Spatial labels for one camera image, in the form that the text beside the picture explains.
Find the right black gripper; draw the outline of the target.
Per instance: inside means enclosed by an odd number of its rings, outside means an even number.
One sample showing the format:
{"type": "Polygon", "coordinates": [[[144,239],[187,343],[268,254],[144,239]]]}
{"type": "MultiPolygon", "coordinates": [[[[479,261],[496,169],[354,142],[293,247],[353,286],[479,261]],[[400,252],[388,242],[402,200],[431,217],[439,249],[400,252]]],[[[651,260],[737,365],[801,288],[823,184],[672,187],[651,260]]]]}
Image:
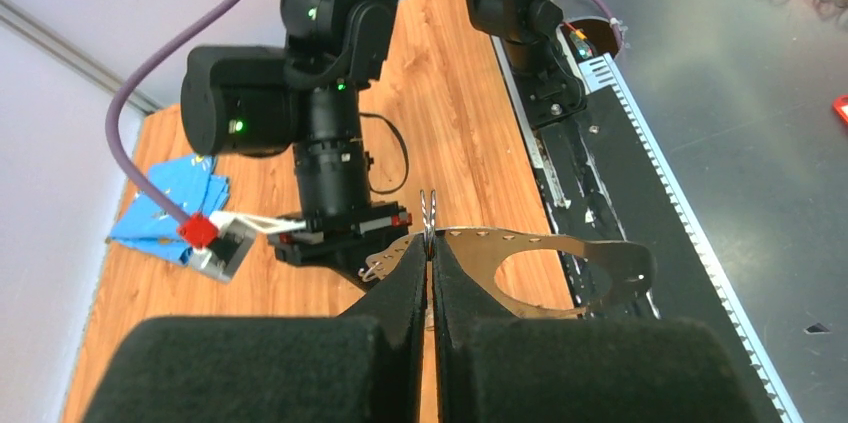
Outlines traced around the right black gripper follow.
{"type": "Polygon", "coordinates": [[[336,216],[292,213],[287,218],[304,226],[267,235],[278,261],[327,268],[363,291],[377,284],[366,259],[407,235],[410,227],[410,212],[397,202],[377,202],[336,216]]]}

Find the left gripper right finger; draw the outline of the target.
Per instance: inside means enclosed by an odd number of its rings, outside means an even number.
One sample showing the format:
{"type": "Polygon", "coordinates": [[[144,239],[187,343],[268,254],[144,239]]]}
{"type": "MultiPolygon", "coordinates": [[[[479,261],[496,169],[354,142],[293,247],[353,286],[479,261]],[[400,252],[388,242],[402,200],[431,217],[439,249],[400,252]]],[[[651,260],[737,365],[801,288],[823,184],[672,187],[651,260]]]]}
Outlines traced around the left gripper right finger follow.
{"type": "Polygon", "coordinates": [[[687,320],[607,320],[644,296],[650,251],[625,241],[528,233],[441,233],[432,247],[439,417],[444,422],[753,422],[714,334],[687,320]],[[570,310],[500,290],[508,257],[552,250],[604,270],[610,289],[570,310]]]}

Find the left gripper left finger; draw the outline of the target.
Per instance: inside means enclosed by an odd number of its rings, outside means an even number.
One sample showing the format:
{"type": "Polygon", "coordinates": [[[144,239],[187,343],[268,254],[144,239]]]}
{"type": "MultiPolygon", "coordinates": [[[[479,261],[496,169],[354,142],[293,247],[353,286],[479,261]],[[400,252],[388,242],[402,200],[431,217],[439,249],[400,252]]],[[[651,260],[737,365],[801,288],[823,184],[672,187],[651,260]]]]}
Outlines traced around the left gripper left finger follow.
{"type": "Polygon", "coordinates": [[[420,235],[335,317],[156,317],[114,353],[87,422],[415,422],[426,307],[420,235]]]}

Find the metal split keyring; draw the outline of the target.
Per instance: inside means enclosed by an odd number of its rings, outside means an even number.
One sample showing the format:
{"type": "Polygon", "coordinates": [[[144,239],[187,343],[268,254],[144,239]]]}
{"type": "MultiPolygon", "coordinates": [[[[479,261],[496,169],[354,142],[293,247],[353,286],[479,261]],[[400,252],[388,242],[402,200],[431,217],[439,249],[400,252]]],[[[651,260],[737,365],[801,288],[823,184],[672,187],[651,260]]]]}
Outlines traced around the metal split keyring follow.
{"type": "Polygon", "coordinates": [[[427,193],[420,191],[421,211],[423,220],[423,247],[425,256],[431,260],[434,255],[434,242],[436,239],[436,191],[427,193]]]}

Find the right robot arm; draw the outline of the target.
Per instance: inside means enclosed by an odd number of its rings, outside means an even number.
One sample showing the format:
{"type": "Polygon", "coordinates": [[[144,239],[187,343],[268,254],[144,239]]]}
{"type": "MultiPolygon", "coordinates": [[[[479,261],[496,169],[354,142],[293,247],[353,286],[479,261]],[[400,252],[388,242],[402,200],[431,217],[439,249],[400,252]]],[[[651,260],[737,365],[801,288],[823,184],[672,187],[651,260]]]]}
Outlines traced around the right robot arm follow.
{"type": "Polygon", "coordinates": [[[389,53],[399,0],[281,0],[283,47],[199,46],[187,58],[181,117],[200,156],[291,151],[300,209],[282,217],[214,211],[181,223],[189,266],[232,279],[265,236],[278,260],[325,267],[367,289],[408,235],[409,211],[369,180],[359,95],[389,53]]]}

